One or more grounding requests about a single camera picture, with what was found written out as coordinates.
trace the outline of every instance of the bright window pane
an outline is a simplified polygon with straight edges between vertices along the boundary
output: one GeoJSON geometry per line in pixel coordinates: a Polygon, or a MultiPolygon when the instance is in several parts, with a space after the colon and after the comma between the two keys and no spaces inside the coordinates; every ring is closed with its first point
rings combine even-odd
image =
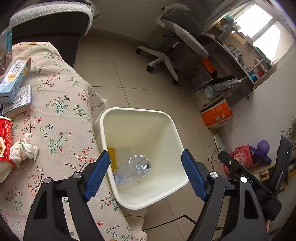
{"type": "Polygon", "coordinates": [[[280,37],[281,31],[275,25],[272,25],[269,30],[253,43],[253,45],[258,47],[267,58],[273,61],[278,49],[280,37]]]}
{"type": "Polygon", "coordinates": [[[272,16],[270,16],[258,5],[254,4],[242,15],[240,15],[236,19],[236,22],[241,27],[241,32],[244,35],[249,35],[252,38],[271,19],[272,19],[272,16]]]}

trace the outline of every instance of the crumpled tissue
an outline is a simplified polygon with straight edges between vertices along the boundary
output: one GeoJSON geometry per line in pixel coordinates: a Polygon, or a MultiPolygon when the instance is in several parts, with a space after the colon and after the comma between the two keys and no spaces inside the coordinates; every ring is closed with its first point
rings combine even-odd
{"type": "Polygon", "coordinates": [[[19,140],[10,148],[10,158],[11,161],[17,163],[19,161],[25,160],[27,158],[36,160],[38,154],[38,146],[33,146],[30,144],[30,137],[32,133],[26,133],[24,139],[19,140]]]}

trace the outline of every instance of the window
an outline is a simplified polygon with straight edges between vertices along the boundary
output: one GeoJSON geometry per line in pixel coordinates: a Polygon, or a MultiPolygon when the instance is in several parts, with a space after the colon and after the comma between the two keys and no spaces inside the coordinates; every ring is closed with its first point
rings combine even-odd
{"type": "Polygon", "coordinates": [[[242,14],[235,19],[240,32],[248,35],[253,40],[253,45],[258,47],[272,62],[280,59],[292,46],[294,39],[285,27],[256,4],[251,4],[244,9],[242,14]]]}

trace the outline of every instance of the silver bolt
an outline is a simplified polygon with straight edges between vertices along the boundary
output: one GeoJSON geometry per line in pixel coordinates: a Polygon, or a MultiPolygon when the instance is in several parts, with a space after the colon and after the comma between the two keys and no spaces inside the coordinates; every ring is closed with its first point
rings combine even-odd
{"type": "Polygon", "coordinates": [[[248,179],[245,177],[241,177],[241,182],[246,183],[246,182],[248,182],[248,179]]]}
{"type": "Polygon", "coordinates": [[[80,178],[81,177],[81,173],[80,172],[75,172],[73,175],[74,178],[80,178]]]}
{"type": "Polygon", "coordinates": [[[47,178],[44,179],[45,183],[50,183],[51,181],[52,181],[52,179],[50,177],[47,177],[47,178]]]}
{"type": "Polygon", "coordinates": [[[217,178],[218,177],[218,173],[216,173],[216,172],[211,172],[210,175],[211,175],[212,178],[217,178]]]}

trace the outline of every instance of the yellow object in bin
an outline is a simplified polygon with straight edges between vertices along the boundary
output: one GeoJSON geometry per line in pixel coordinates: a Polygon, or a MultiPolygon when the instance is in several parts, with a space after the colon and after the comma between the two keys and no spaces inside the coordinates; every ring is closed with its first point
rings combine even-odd
{"type": "Polygon", "coordinates": [[[115,148],[107,148],[109,155],[110,155],[110,160],[111,160],[111,169],[112,171],[114,171],[115,169],[117,169],[117,165],[116,165],[116,157],[115,157],[115,148]]]}

